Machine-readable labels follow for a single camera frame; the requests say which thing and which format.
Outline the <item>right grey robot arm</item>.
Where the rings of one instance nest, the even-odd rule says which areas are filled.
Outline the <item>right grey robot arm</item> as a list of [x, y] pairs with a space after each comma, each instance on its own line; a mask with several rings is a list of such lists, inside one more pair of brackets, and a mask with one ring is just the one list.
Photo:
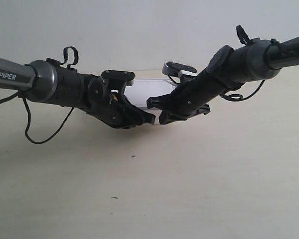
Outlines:
[[274, 78], [282, 68], [299, 65], [299, 37], [280, 43], [276, 39], [252, 40], [238, 49], [220, 48], [197, 76], [167, 95], [150, 97], [147, 107], [161, 110], [160, 124], [210, 113], [209, 102], [226, 96], [247, 82]]

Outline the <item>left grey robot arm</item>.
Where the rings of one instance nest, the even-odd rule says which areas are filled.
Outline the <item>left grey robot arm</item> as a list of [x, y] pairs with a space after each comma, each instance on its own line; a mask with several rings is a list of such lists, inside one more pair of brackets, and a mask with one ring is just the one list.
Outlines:
[[112, 128], [154, 124], [155, 115], [133, 105], [125, 88], [134, 84], [130, 71], [80, 74], [53, 59], [21, 65], [0, 58], [0, 89], [16, 90], [35, 103], [77, 108]]

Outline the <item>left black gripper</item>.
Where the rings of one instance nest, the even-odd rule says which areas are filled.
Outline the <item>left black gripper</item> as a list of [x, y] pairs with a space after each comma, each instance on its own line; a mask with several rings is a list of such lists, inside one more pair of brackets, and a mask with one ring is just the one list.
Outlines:
[[124, 96], [125, 87], [133, 80], [91, 78], [87, 88], [90, 104], [86, 113], [115, 129], [129, 129], [143, 124], [154, 125], [156, 116], [132, 106]]

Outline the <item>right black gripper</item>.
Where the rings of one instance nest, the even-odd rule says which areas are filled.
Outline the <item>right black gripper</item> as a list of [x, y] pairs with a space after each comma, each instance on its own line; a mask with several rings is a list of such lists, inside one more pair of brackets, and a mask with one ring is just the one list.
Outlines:
[[169, 94], [149, 97], [147, 108], [161, 110], [158, 121], [170, 124], [203, 114], [204, 106], [222, 93], [222, 83], [201, 71], [191, 80], [179, 84]]

